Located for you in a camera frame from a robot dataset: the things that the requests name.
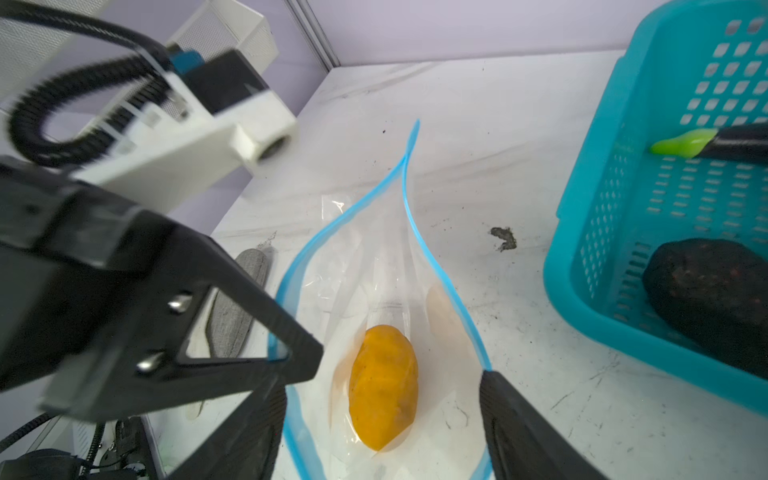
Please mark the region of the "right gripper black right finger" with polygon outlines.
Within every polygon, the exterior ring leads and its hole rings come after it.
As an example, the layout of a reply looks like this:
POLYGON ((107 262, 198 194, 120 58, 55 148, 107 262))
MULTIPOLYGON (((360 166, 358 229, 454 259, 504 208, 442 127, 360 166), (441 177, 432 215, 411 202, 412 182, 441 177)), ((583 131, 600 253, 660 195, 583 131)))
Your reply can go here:
POLYGON ((606 480, 501 373, 482 374, 479 405, 496 478, 606 480))

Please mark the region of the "yellow mango toy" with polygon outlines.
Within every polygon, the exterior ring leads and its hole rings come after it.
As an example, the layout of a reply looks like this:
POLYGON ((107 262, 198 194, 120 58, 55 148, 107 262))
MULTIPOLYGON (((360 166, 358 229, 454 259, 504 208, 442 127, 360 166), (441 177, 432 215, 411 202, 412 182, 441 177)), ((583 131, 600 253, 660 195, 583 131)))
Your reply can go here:
POLYGON ((365 332, 349 378, 349 414, 360 440, 384 449, 414 422, 419 366, 410 341, 390 325, 365 332))

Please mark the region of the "black eggplant toy green stem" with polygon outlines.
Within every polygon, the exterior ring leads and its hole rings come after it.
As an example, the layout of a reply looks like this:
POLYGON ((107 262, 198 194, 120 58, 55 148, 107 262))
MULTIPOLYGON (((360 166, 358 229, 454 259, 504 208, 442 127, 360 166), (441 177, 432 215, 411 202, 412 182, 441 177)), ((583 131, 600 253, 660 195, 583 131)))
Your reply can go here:
POLYGON ((654 155, 767 164, 767 124, 753 123, 721 129, 695 129, 655 142, 654 155))

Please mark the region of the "clear zip top bag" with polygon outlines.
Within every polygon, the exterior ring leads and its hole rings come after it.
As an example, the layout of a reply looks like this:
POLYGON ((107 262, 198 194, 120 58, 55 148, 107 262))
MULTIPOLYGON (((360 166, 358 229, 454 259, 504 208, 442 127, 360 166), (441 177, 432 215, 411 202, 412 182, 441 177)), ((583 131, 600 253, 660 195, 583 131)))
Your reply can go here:
POLYGON ((329 196, 323 228, 297 254, 276 299, 323 347, 313 379, 287 388, 283 438, 302 479, 486 479, 479 405, 491 367, 475 323, 415 221, 417 135, 356 202, 329 196), (368 448, 349 414, 349 378, 365 332, 390 325, 419 366, 414 422, 368 448))

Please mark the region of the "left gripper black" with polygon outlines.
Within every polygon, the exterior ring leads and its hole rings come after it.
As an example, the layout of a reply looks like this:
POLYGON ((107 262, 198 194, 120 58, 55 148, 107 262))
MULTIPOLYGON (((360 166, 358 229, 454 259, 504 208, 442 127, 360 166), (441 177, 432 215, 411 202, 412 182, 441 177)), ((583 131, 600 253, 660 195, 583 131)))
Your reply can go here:
POLYGON ((320 342, 213 240, 175 226, 2 156, 2 390, 65 358, 42 408, 104 422, 312 379, 320 342))

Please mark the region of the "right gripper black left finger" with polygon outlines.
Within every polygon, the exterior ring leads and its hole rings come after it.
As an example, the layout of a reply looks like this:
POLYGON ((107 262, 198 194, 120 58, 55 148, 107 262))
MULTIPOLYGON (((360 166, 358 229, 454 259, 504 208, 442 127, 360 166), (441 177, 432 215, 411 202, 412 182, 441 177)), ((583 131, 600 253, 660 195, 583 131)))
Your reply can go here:
POLYGON ((167 479, 270 479, 287 410, 280 382, 248 395, 203 403, 195 419, 182 412, 164 427, 167 479))

